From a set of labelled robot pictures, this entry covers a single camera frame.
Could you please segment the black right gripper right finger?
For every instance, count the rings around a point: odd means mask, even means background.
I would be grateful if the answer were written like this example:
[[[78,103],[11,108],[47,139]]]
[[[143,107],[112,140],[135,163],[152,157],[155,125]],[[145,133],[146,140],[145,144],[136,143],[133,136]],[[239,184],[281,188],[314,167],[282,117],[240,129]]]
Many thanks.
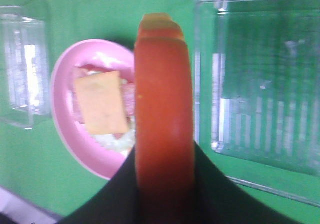
[[[234,184],[195,142],[196,223],[298,223]]]

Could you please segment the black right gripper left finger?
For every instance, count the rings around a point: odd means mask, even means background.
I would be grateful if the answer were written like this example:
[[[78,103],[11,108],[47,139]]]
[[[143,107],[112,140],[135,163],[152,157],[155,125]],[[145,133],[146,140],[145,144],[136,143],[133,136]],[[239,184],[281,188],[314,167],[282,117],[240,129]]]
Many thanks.
[[[115,176],[88,202],[59,223],[137,223],[135,148]]]

